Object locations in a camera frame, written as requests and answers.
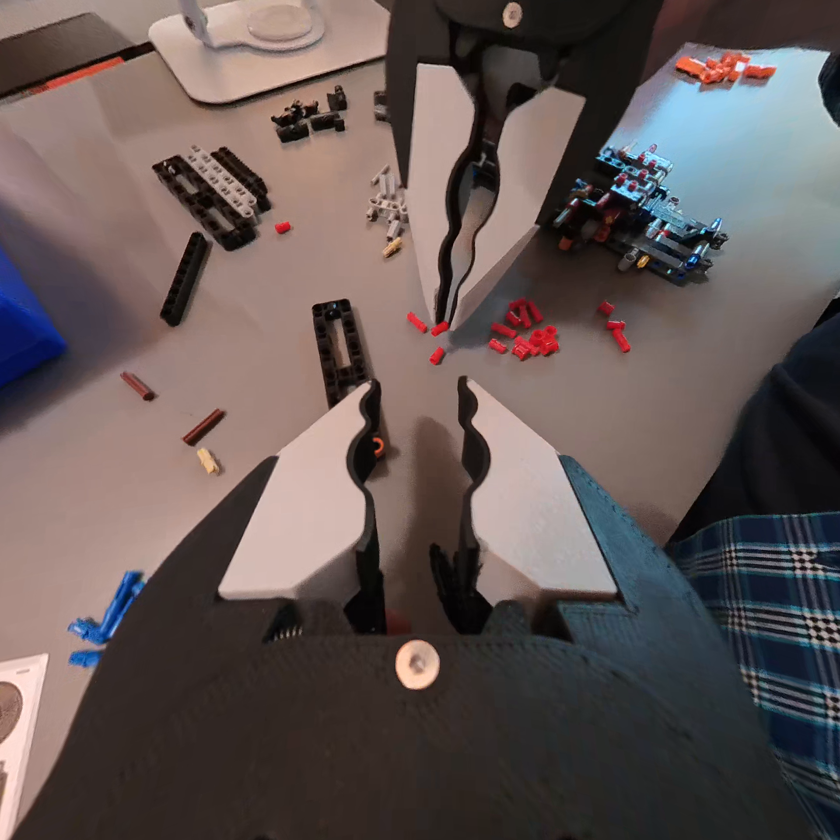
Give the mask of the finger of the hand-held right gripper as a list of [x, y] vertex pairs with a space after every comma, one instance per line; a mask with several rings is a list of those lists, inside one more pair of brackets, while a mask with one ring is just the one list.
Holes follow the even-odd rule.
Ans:
[[418, 276], [436, 322], [465, 323], [452, 283], [451, 247], [458, 236], [459, 179], [477, 140], [476, 98], [456, 68], [419, 63], [407, 175], [407, 208]]
[[459, 329], [489, 297], [538, 229], [538, 216], [585, 98], [548, 87], [510, 111], [497, 144], [498, 190], [475, 235], [449, 327]]

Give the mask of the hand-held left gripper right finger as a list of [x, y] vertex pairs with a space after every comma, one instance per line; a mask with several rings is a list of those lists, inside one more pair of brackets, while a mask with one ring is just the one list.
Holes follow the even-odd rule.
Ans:
[[560, 454], [468, 376], [457, 383], [469, 478], [456, 568], [485, 602], [614, 602], [619, 590]]

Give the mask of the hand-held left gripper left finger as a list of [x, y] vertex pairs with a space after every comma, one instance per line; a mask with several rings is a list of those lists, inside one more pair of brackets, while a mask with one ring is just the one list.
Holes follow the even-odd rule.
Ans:
[[218, 587], [226, 601], [327, 601], [386, 630], [375, 503], [382, 388], [364, 381], [275, 457]]

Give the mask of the multicoloured lego assembly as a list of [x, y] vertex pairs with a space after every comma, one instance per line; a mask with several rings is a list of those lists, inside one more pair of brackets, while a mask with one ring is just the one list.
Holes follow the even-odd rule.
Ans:
[[706, 224], [685, 215], [665, 183], [672, 171], [655, 143], [602, 148], [555, 212], [559, 251], [599, 245], [614, 253], [620, 272], [645, 270], [678, 287], [707, 281], [729, 236], [719, 217]]

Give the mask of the black lego frame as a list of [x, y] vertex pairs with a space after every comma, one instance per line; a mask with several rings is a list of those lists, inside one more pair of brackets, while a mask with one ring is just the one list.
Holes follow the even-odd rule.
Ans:
[[375, 459], [371, 436], [383, 437], [382, 387], [371, 375], [353, 305], [348, 298], [322, 301], [311, 306], [311, 317], [328, 411], [363, 385], [371, 386], [373, 403], [363, 404], [369, 409], [365, 446], [371, 466], [377, 466], [384, 458]]
[[180, 155], [152, 165], [152, 171], [203, 231], [227, 252], [257, 239], [256, 218], [246, 205], [244, 215], [215, 185]]

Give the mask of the pile of red pins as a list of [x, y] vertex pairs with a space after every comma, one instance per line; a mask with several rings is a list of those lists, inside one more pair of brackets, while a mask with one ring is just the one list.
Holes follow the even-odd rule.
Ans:
[[[626, 335], [626, 322], [615, 318], [615, 311], [608, 300], [595, 310], [618, 349], [628, 354], [632, 344]], [[547, 322], [535, 301], [520, 297], [508, 303], [502, 320], [490, 324], [488, 347], [498, 354], [510, 353], [520, 361], [549, 357], [560, 351], [559, 329]]]

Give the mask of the pile of grey connector pieces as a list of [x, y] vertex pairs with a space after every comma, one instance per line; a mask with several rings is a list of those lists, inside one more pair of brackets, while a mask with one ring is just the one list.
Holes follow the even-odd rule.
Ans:
[[385, 164], [370, 180], [365, 219], [369, 225], [385, 226], [385, 242], [390, 245], [405, 233], [410, 224], [406, 189], [399, 174]]

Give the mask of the pile of orange pieces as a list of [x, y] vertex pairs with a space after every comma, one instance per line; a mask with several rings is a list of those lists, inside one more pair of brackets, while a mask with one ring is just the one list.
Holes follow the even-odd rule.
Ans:
[[703, 86], [713, 86], [733, 85], [740, 80], [766, 81], [775, 75], [777, 66], [758, 64], [740, 52], [725, 52], [705, 59], [681, 56], [675, 63], [675, 71]]

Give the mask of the short brown axle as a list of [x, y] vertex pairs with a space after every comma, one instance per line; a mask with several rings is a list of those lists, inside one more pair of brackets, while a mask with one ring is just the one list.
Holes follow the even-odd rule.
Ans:
[[187, 446], [195, 446], [198, 444], [225, 419], [226, 414], [227, 412], [224, 409], [214, 409], [197, 425], [190, 429], [189, 432], [182, 436], [183, 443]]

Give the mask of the pile of black connector pieces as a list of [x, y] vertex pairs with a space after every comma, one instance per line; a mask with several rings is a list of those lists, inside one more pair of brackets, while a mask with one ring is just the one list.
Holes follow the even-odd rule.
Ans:
[[277, 138], [282, 144], [305, 140], [313, 133], [346, 130], [345, 112], [349, 107], [346, 91], [336, 85], [325, 97], [326, 109], [322, 110], [319, 100], [294, 100], [279, 115], [272, 115]]

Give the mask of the pile of blue pins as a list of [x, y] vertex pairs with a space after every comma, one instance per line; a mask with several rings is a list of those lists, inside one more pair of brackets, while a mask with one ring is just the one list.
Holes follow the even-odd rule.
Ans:
[[92, 647], [72, 652], [68, 665], [85, 669], [96, 667], [105, 647], [116, 633], [121, 621], [145, 586], [144, 573], [139, 570], [126, 572], [101, 621], [93, 617], [79, 617], [67, 628], [70, 634]]

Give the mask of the white book stand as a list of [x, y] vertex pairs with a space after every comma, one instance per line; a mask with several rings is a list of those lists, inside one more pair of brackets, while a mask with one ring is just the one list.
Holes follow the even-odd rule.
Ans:
[[179, 2], [150, 41], [185, 93], [221, 105], [385, 54], [389, 12], [374, 1]]

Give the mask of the long black beam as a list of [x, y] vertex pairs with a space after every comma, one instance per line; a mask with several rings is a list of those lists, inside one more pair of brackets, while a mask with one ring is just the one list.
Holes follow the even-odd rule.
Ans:
[[208, 253], [209, 244], [205, 236], [199, 232], [192, 233], [161, 306], [160, 318], [168, 327], [176, 328], [182, 323]]

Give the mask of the sticker sheet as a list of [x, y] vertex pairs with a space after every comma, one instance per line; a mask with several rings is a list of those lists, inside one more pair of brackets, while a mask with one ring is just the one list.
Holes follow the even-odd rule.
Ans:
[[12, 836], [17, 822], [28, 757], [49, 656], [1, 664], [1, 838]]

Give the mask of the blue storage bin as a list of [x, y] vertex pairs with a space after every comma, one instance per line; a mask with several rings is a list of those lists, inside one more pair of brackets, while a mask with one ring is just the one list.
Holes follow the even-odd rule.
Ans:
[[1, 251], [1, 386], [67, 351], [34, 292], [13, 261]]

